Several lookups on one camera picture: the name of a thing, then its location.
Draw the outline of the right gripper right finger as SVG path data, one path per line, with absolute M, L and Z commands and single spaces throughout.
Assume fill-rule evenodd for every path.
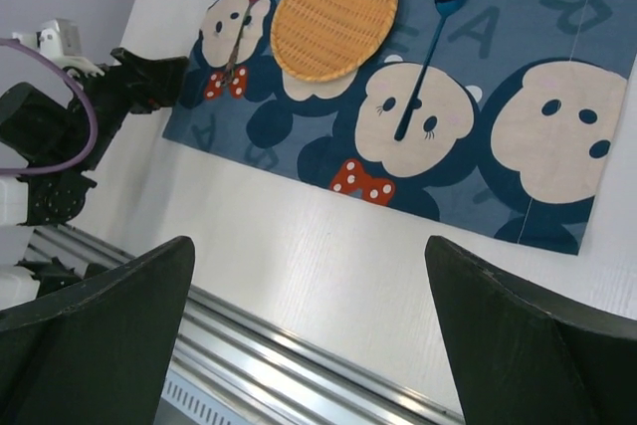
M 468 424 L 633 424 L 636 322 L 504 271 L 442 237 L 429 286 Z

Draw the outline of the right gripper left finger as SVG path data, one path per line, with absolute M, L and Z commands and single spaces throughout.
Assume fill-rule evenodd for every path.
M 193 241 L 1 313 L 4 424 L 150 424 L 190 288 Z

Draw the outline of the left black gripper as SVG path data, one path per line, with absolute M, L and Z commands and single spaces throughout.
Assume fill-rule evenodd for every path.
M 124 47 L 110 51 L 118 62 L 101 77 L 84 79 L 94 107 L 98 137 L 76 168 L 94 170 L 129 111 L 148 114 L 177 103 L 189 66 L 184 56 L 147 59 Z M 77 98 L 67 106 L 22 82 L 1 96 L 1 142 L 32 167 L 53 166 L 75 157 L 89 139 L 86 111 Z

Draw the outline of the round woven orange plate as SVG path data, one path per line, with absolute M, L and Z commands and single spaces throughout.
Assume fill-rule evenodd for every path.
M 326 83 L 354 72 L 381 47 L 399 0 L 280 0 L 270 34 L 289 76 Z

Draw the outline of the blue cartoon placemat cloth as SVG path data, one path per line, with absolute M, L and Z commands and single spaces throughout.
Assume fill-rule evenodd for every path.
M 636 57 L 636 0 L 467 0 L 448 18 L 407 134 L 394 132 L 439 22 L 399 0 L 362 66 L 329 83 L 278 66 L 280 0 L 213 0 L 168 140 L 494 239 L 575 255 Z

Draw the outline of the blue spoon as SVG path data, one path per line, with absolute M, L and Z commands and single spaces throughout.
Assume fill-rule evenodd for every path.
M 407 101 L 405 111 L 402 114 L 402 117 L 398 122 L 396 130 L 394 132 L 394 139 L 396 141 L 401 141 L 407 134 L 409 122 L 411 120 L 413 112 L 416 110 L 416 101 L 418 100 L 418 95 L 420 93 L 421 87 L 424 84 L 427 69 L 431 63 L 439 38 L 442 34 L 442 30 L 448 18 L 457 13 L 466 4 L 466 2 L 467 0 L 434 0 L 436 11 L 439 14 L 439 22 L 434 31 L 427 54 L 425 56 L 425 60 L 422 64 L 421 70 L 412 89 L 409 100 Z

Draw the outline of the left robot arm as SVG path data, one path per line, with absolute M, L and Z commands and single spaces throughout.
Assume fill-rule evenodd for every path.
M 23 157 L 23 168 L 1 174 L 1 223 L 48 227 L 75 219 L 96 182 L 97 168 L 130 114 L 175 106 L 188 60 L 146 59 L 124 47 L 116 63 L 93 76 L 87 68 L 55 66 L 72 93 L 66 106 L 20 82 L 1 96 L 1 142 Z

